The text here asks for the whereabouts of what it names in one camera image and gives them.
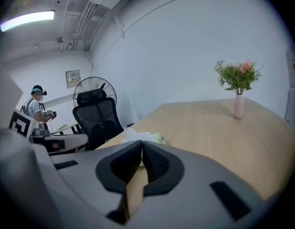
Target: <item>man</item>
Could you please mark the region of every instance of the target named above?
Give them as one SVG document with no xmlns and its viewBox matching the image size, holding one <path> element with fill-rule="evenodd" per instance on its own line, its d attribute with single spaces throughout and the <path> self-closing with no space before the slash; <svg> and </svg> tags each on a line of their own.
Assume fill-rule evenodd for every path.
<svg viewBox="0 0 295 229">
<path fill-rule="evenodd" d="M 30 98 L 23 106 L 25 113 L 34 118 L 38 122 L 48 122 L 50 119 L 54 119 L 55 116 L 53 114 L 43 117 L 41 114 L 41 106 L 42 104 L 40 101 L 43 101 L 43 96 L 47 95 L 41 86 L 35 85 L 31 91 Z"/>
</svg>

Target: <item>ceiling light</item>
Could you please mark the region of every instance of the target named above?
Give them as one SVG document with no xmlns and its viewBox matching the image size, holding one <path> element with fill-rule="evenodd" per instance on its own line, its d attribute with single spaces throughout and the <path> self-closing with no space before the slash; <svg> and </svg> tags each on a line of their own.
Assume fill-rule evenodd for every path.
<svg viewBox="0 0 295 229">
<path fill-rule="evenodd" d="M 14 19 L 4 22 L 0 25 L 1 31 L 6 31 L 10 28 L 13 28 L 18 25 L 22 25 L 29 22 L 34 21 L 45 21 L 45 20 L 53 20 L 54 18 L 54 11 L 47 11 L 47 12 L 38 12 L 38 13 L 29 13 L 25 15 L 21 15 Z"/>
</svg>

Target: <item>black office chair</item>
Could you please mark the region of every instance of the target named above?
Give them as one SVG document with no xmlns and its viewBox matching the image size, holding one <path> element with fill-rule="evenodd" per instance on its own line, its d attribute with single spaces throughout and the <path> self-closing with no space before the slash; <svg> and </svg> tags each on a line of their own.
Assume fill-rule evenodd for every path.
<svg viewBox="0 0 295 229">
<path fill-rule="evenodd" d="M 78 94 L 77 103 L 73 115 L 88 136 L 90 150 L 123 131 L 114 99 L 106 97 L 103 89 Z"/>
</svg>

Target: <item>electrical box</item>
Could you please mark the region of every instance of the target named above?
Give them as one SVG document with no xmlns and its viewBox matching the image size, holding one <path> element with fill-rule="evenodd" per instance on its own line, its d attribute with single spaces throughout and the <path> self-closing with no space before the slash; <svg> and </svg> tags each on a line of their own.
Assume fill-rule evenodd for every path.
<svg viewBox="0 0 295 229">
<path fill-rule="evenodd" d="M 66 81 L 68 88 L 76 87 L 81 82 L 80 71 L 66 71 Z"/>
</svg>

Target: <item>wooden table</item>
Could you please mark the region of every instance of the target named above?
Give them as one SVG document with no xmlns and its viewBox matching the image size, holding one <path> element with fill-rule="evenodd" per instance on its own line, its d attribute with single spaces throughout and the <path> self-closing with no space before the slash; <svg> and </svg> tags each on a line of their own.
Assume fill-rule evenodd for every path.
<svg viewBox="0 0 295 229">
<path fill-rule="evenodd" d="M 80 134 L 82 133 L 79 124 L 77 123 L 77 121 L 75 121 L 72 124 L 64 125 L 61 128 L 58 128 L 57 130 L 53 131 L 52 132 L 52 135 L 53 134 L 57 134 L 57 133 L 63 135 L 63 131 L 68 130 L 69 128 L 71 128 L 71 130 L 73 131 L 74 134 L 77 134 L 77 132 L 75 131 L 74 127 L 76 127 L 76 129 L 78 130 L 78 133 L 80 133 Z"/>
<path fill-rule="evenodd" d="M 245 116 L 233 118 L 234 100 L 163 104 L 132 126 L 160 132 L 167 145 L 210 157 L 267 199 L 281 190 L 295 165 L 295 130 L 260 104 L 246 99 Z M 99 148 L 119 144 L 121 133 Z M 148 183 L 140 168 L 127 186 L 130 215 L 142 203 Z"/>
</svg>

